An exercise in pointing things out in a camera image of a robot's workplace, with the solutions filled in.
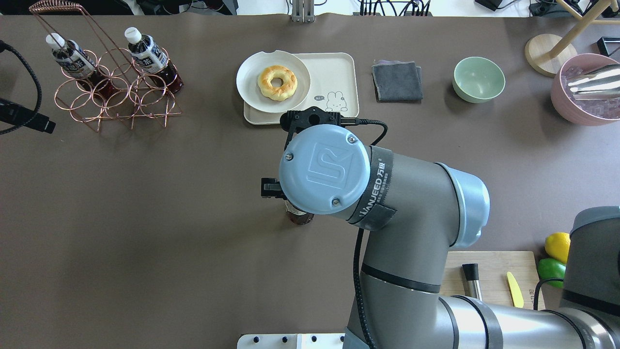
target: white mounting plate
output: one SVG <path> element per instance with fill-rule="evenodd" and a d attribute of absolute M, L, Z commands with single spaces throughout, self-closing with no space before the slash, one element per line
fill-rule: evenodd
<path fill-rule="evenodd" d="M 243 335 L 237 349 L 342 349 L 344 333 L 284 333 Z"/>

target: copper wire bottle rack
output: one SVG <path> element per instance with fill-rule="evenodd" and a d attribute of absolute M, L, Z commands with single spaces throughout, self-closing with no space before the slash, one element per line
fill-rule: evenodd
<path fill-rule="evenodd" d="M 84 50 L 107 78 L 95 86 L 87 80 L 72 78 L 61 68 L 67 80 L 56 88 L 54 103 L 60 109 L 68 111 L 75 121 L 82 122 L 95 132 L 101 131 L 103 120 L 117 120 L 133 130 L 137 117 L 154 119 L 161 127 L 166 127 L 169 116 L 181 114 L 182 111 L 169 89 L 169 84 L 166 85 L 158 75 L 145 73 L 135 64 L 129 50 L 120 48 L 82 5 L 70 1 L 42 0 L 30 6 L 29 11 L 48 34 L 55 32 L 62 37 L 65 36 L 41 14 L 80 12 L 105 49 L 101 56 L 97 56 L 93 51 Z M 102 90 L 108 82 L 113 85 L 115 92 L 111 95 L 105 94 L 104 97 Z"/>

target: wooden cutting board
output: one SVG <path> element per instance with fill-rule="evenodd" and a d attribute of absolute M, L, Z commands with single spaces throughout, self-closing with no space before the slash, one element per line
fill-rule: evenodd
<path fill-rule="evenodd" d="M 533 309 L 534 289 L 538 283 L 536 260 L 532 251 L 451 251 L 448 252 L 440 294 L 465 294 L 465 276 L 461 265 L 478 263 L 482 300 L 486 303 L 512 306 L 506 273 L 519 283 L 525 309 Z M 545 309 L 542 292 L 538 309 Z"/>

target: bottle cap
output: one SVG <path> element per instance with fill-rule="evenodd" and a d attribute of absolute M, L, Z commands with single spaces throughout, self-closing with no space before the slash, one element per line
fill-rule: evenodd
<path fill-rule="evenodd" d="M 142 40 L 142 33 L 136 27 L 129 27 L 125 31 L 125 38 L 131 43 L 138 43 Z"/>
<path fill-rule="evenodd" d="M 64 47 L 64 39 L 57 33 L 51 33 L 45 37 L 45 42 L 52 50 L 57 51 Z"/>

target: black strap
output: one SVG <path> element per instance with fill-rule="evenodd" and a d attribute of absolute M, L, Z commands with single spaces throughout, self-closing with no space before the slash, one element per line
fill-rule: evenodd
<path fill-rule="evenodd" d="M 598 321 L 598 323 L 601 324 L 601 326 L 603 326 L 603 328 L 607 331 L 607 333 L 609 333 L 609 336 L 611 337 L 611 340 L 614 342 L 614 345 L 616 346 L 616 348 L 620 348 L 620 337 L 618 337 L 616 332 L 605 321 L 603 321 L 603 319 L 583 309 L 579 309 L 579 311 L 582 311 L 592 316 L 596 321 Z"/>
<path fill-rule="evenodd" d="M 484 304 L 480 299 L 466 297 L 461 295 L 452 296 L 454 298 L 462 299 L 478 312 L 487 336 L 487 344 L 485 349 L 502 349 L 503 348 L 503 334 L 500 322 L 497 320 L 495 313 L 488 305 Z"/>
<path fill-rule="evenodd" d="M 383 228 L 396 210 L 384 205 L 392 180 L 394 153 L 374 146 L 370 147 L 370 152 L 370 179 L 347 222 L 372 232 Z"/>
<path fill-rule="evenodd" d="M 569 291 L 566 288 L 562 291 L 562 299 L 566 299 L 569 302 L 577 303 L 581 306 L 588 307 L 605 314 L 620 317 L 620 306 L 610 302 L 602 301 L 577 292 Z"/>
<path fill-rule="evenodd" d="M 583 349 L 587 349 L 587 347 L 585 345 L 585 338 L 583 337 L 583 333 L 581 333 L 581 330 L 579 329 L 579 327 L 577 327 L 575 322 L 573 322 L 573 320 L 571 320 L 570 317 L 567 317 L 566 315 L 564 315 L 564 314 L 562 314 L 560 312 L 556 312 L 556 311 L 549 310 L 549 309 L 541 310 L 541 312 L 550 312 L 552 314 L 555 314 L 555 315 L 561 317 L 566 322 L 568 322 L 569 325 L 575 330 L 575 332 L 577 332 L 577 335 L 579 336 L 579 339 L 582 342 Z"/>
<path fill-rule="evenodd" d="M 452 332 L 454 333 L 454 341 L 452 342 L 452 349 L 458 349 L 459 347 L 459 327 L 456 324 L 456 318 L 454 317 L 454 312 L 450 305 L 443 298 L 439 297 L 439 301 L 446 307 L 446 311 L 448 312 L 448 316 L 450 316 L 450 321 L 452 321 Z"/>
<path fill-rule="evenodd" d="M 428 292 L 428 293 L 439 293 L 439 289 L 441 285 L 427 284 L 421 283 L 420 281 L 410 280 L 401 278 L 400 276 L 386 273 L 385 271 L 381 271 L 379 269 L 373 268 L 370 265 L 363 263 L 361 265 L 361 270 L 368 276 L 372 276 L 381 281 L 385 281 L 387 283 L 394 284 L 396 286 L 400 286 L 403 288 L 414 289 L 416 291 Z"/>

